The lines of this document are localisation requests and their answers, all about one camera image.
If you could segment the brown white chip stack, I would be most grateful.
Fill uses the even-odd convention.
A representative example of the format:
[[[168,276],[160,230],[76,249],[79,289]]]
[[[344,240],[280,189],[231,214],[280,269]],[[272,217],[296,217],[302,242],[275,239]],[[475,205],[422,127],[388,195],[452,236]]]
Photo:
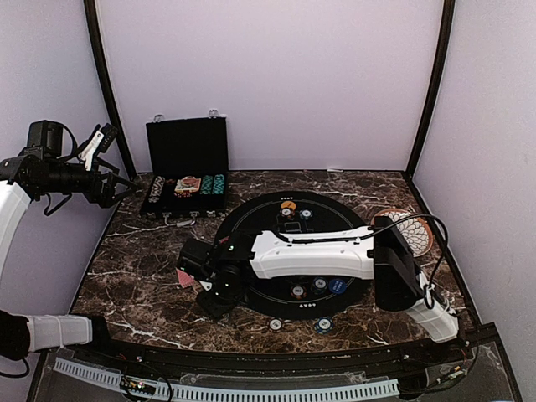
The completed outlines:
[[[268,328],[272,332],[279,332],[283,328],[283,322],[278,318],[273,318],[269,321]]]

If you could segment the brown chip front mat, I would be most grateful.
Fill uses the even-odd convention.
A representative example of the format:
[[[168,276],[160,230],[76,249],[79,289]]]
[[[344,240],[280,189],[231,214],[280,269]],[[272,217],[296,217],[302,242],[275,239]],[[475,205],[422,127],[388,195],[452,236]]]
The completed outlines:
[[[307,290],[304,286],[293,284],[290,289],[291,297],[297,300],[301,300],[307,296]]]

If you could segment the orange round blind button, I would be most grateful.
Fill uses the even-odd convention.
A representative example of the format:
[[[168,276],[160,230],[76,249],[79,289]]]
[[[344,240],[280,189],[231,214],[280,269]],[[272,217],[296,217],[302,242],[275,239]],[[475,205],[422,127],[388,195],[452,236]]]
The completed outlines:
[[[296,210],[296,204],[291,200],[285,200],[281,203],[282,209]]]

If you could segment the blue green chip stack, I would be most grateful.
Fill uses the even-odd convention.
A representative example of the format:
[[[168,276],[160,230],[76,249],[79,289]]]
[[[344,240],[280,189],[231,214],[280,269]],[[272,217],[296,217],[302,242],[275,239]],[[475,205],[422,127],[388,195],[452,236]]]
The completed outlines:
[[[334,323],[330,317],[319,317],[314,323],[314,330],[318,334],[326,334],[333,330]]]

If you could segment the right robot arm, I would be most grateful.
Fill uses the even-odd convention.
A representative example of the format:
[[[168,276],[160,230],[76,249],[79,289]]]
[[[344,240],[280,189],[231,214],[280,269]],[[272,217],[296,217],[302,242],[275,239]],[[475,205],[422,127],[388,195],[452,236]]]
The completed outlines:
[[[282,234],[270,230],[236,230],[220,242],[188,240],[178,269],[198,281],[198,304],[220,318],[249,300],[261,281],[289,276],[321,279],[323,297],[345,295],[345,277],[374,282],[378,308],[404,312],[431,338],[427,355],[445,363],[460,348],[455,310],[435,292],[410,246],[387,217],[372,226],[336,232]]]

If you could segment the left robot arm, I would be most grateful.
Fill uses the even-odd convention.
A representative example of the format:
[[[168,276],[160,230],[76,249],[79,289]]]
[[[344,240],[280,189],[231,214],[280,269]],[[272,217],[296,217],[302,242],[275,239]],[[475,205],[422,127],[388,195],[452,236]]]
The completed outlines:
[[[65,196],[49,216],[70,200],[74,193],[107,209],[137,190],[137,185],[119,175],[119,169],[99,157],[82,157],[69,163],[68,157],[39,157],[24,149],[19,156],[1,162],[1,267],[12,248],[13,238],[29,205],[42,196]],[[1,312],[1,355],[12,361],[48,348],[85,345],[85,351],[100,365],[118,358],[117,345],[95,332],[94,323],[77,315],[13,315]]]

